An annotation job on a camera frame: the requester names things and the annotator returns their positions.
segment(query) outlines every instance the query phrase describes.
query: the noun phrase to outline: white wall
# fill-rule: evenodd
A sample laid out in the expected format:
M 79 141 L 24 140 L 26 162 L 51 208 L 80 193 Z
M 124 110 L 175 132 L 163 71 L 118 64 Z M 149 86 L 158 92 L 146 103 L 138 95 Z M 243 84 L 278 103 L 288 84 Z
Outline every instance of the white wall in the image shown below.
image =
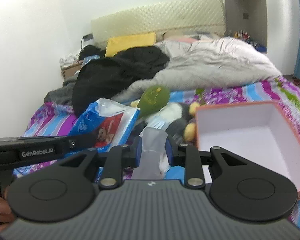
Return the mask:
M 0 137 L 20 136 L 62 83 L 69 40 L 58 0 L 0 0 Z
M 90 21 L 173 0 L 0 0 L 0 137 L 19 136 L 49 90 L 59 57 L 80 48 Z

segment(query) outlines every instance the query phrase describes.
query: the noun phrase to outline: storage box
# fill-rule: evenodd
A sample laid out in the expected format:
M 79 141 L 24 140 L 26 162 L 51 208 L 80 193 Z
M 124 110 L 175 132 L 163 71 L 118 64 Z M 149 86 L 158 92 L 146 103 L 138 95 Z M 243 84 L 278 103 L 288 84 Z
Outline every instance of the storage box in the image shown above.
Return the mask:
M 300 194 L 300 138 L 275 102 L 201 106 L 197 146 L 220 146 L 289 178 Z

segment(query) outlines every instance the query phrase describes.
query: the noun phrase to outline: bedsheet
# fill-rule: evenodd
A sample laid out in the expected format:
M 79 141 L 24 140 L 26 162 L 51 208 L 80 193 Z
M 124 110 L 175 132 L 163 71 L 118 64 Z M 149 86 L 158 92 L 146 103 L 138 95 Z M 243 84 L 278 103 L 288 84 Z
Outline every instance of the bedsheet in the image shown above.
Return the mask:
M 239 102 L 276 100 L 284 114 L 292 122 L 300 136 L 300 89 L 285 78 L 274 81 L 261 81 L 242 87 L 227 89 L 197 89 L 191 91 L 175 91 L 170 94 L 171 102 L 200 102 L 201 104 L 231 104 Z M 71 106 L 45 103 L 30 120 L 24 136 L 67 135 L 76 117 Z M 17 176 L 28 174 L 48 166 L 53 162 L 41 163 L 15 170 Z M 131 178 L 132 171 L 126 172 L 124 178 Z M 183 180 L 184 170 L 172 167 L 165 179 Z M 291 220 L 300 228 L 300 199 L 295 206 Z

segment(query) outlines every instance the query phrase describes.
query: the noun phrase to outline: screw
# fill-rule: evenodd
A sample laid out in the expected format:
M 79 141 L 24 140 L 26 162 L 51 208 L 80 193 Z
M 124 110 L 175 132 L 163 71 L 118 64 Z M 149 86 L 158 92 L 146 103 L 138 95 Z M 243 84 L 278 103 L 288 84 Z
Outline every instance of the screw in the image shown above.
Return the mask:
M 191 179 L 188 179 L 188 184 L 191 186 L 201 186 L 203 184 L 203 179 L 191 178 Z
M 100 181 L 100 183 L 105 187 L 111 187 L 117 183 L 114 178 L 104 178 Z

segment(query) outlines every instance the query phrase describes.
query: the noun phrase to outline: tufted cream headboard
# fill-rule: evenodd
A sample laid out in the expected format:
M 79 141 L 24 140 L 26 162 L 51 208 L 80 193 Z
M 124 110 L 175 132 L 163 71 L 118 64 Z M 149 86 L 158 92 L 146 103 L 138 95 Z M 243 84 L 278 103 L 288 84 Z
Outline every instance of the tufted cream headboard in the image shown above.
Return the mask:
M 226 31 L 222 0 L 187 0 L 152 4 L 103 16 L 91 21 L 95 43 L 106 47 L 111 37 L 168 30 L 206 31 L 223 36 Z

